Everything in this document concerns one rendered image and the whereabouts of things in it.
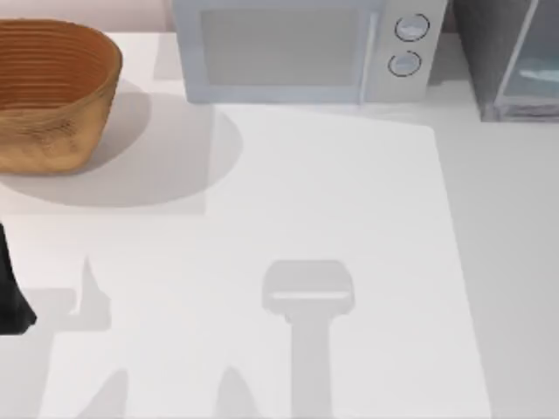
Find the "microwave door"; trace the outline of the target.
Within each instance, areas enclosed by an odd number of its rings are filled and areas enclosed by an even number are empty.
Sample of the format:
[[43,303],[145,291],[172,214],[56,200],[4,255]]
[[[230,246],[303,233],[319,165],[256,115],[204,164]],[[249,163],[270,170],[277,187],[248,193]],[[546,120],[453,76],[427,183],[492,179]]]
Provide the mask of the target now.
[[381,0],[171,0],[192,103],[359,103]]

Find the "pale microwave oven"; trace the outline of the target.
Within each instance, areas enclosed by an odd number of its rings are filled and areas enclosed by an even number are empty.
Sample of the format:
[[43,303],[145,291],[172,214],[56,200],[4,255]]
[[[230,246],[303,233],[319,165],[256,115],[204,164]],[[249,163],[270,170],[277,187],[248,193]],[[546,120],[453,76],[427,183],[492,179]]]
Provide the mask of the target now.
[[[424,97],[438,45],[448,0],[381,0],[366,56],[363,100],[359,103],[404,103]],[[403,42],[395,34],[400,17],[425,15],[431,23],[428,33],[417,42]],[[416,52],[423,60],[421,69],[410,77],[398,78],[387,64],[393,55]]]

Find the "microwave knob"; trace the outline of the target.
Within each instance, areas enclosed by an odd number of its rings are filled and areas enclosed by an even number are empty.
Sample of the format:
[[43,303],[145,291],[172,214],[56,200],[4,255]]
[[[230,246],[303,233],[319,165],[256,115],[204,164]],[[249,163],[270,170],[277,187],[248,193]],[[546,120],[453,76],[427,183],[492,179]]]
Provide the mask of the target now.
[[403,42],[417,42],[429,31],[430,20],[423,14],[400,17],[395,25],[395,34]]
[[423,64],[422,58],[413,51],[393,55],[387,64],[388,70],[398,78],[410,77],[417,73]]

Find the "brown woven basket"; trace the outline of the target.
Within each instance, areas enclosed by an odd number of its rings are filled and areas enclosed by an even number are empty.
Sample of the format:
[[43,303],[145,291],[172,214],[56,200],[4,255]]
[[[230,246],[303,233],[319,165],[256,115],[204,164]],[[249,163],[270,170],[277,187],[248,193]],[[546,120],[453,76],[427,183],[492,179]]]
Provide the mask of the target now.
[[83,167],[100,143],[123,56],[106,34],[44,18],[0,18],[0,174]]

